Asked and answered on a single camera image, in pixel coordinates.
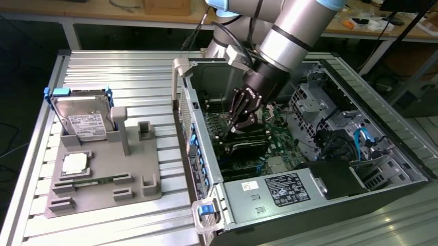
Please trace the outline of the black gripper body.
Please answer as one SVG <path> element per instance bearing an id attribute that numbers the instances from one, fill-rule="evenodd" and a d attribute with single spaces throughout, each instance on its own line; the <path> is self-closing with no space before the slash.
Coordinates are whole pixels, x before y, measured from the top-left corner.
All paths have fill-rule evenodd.
<path id="1" fill-rule="evenodd" d="M 266 61 L 257 60 L 244 75 L 244 89 L 262 103 L 276 98 L 290 81 L 290 73 Z"/>

